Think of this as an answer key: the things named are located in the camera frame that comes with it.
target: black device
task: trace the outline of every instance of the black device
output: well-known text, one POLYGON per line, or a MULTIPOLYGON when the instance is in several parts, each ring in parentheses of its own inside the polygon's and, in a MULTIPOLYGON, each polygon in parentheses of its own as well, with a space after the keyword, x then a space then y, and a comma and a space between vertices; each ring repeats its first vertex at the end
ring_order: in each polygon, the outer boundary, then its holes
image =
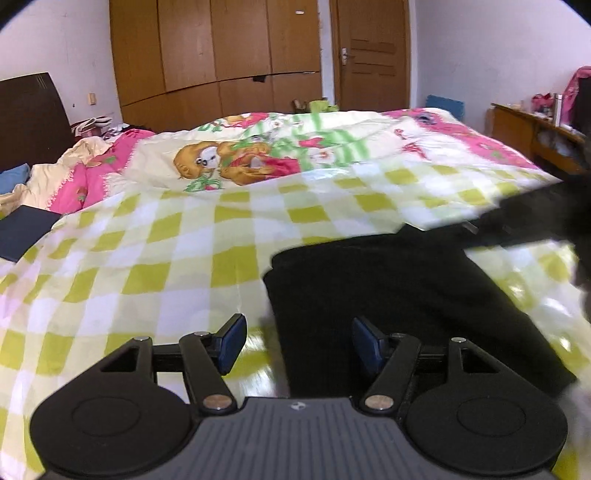
POLYGON ((375 378, 358 403, 247 398, 239 407, 220 375, 245 340, 237 314, 214 335, 160 346, 135 338, 99 361, 33 414, 42 478, 554 478, 564 414, 467 339, 433 349, 355 319, 356 352, 375 378), (183 372, 190 404, 157 385, 158 371, 183 372), (443 383, 425 387, 433 375, 443 383))
POLYGON ((0 220, 0 258, 18 262, 60 218, 59 213, 21 205, 0 220))

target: round black pad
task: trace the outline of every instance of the round black pad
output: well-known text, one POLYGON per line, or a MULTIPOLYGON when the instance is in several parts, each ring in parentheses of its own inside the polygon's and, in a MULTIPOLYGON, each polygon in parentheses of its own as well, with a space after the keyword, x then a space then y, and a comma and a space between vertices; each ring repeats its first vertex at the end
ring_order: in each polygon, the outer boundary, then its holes
POLYGON ((522 475, 549 467, 567 436, 562 411, 522 381, 466 375, 412 403, 407 433, 436 462, 480 476, 522 475))
POLYGON ((88 478, 147 471, 178 451, 190 429, 178 396, 113 372, 57 391, 35 411, 30 430, 47 469, 88 478))

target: door handle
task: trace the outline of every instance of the door handle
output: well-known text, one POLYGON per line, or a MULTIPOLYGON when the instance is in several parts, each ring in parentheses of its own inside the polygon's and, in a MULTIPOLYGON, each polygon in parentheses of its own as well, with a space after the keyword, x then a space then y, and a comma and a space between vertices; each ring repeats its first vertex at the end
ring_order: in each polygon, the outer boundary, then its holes
POLYGON ((349 61, 349 49, 346 47, 343 47, 340 49, 340 63, 341 63, 341 65, 345 66, 345 65, 347 65, 348 61, 349 61))

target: gray textured surface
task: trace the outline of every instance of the gray textured surface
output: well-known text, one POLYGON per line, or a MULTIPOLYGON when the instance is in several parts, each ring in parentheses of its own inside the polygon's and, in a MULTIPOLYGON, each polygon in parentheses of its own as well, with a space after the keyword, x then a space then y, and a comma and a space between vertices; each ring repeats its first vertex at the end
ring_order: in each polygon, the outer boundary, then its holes
MULTIPOLYGON (((249 399, 206 419, 189 445, 141 480, 460 480, 419 455, 391 420, 345 398, 249 399)), ((551 480, 538 473, 530 480, 551 480)))

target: pillow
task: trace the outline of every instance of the pillow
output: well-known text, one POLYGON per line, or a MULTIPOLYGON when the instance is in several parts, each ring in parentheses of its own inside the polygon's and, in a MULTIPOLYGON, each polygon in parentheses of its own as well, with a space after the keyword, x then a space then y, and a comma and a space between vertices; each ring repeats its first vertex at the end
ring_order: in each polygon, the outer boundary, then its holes
POLYGON ((0 173, 0 195, 12 193, 14 187, 19 183, 22 183, 23 185, 27 183, 30 173, 31 168, 26 163, 20 167, 15 167, 12 170, 0 173))

